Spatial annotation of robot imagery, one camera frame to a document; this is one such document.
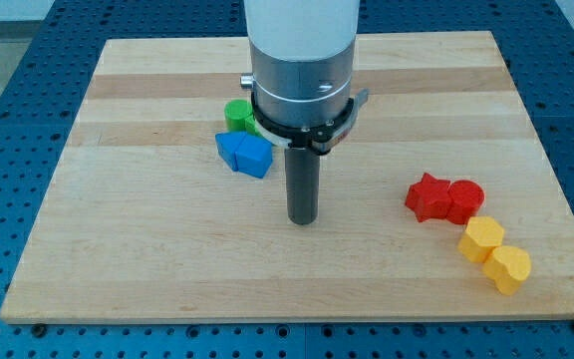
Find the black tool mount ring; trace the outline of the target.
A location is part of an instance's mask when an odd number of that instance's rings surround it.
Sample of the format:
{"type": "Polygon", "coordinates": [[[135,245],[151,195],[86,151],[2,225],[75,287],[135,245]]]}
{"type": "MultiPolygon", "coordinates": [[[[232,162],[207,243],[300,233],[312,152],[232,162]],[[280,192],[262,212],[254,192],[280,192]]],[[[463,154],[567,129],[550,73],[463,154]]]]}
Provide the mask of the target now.
{"type": "Polygon", "coordinates": [[[256,122],[256,131],[271,144],[286,149],[309,149],[317,156],[329,153],[351,131],[358,119],[360,108],[368,102],[369,89],[361,89],[354,98],[349,98],[345,108],[334,119],[323,125],[289,127],[268,118],[257,105],[255,94],[251,94],[251,105],[256,122]]]}

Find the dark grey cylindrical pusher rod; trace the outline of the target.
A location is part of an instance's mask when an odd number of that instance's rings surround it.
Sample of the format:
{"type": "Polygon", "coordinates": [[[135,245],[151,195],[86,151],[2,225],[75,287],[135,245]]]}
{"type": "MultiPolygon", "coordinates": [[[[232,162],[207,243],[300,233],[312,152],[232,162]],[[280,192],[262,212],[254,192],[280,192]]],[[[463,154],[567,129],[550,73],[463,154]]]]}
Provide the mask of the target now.
{"type": "Polygon", "coordinates": [[[308,149],[284,151],[288,216],[299,225],[318,215],[320,158],[308,149]]]}

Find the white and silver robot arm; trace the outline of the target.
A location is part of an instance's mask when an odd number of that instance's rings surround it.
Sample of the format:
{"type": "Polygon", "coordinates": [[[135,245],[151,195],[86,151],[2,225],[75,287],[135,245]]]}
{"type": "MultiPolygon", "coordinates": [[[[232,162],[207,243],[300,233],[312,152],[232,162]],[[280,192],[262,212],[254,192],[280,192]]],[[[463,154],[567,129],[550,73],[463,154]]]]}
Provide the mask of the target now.
{"type": "Polygon", "coordinates": [[[320,158],[352,130],[366,89],[351,92],[359,0],[246,0],[251,93],[257,131],[283,149],[287,211],[318,216],[320,158]]]}

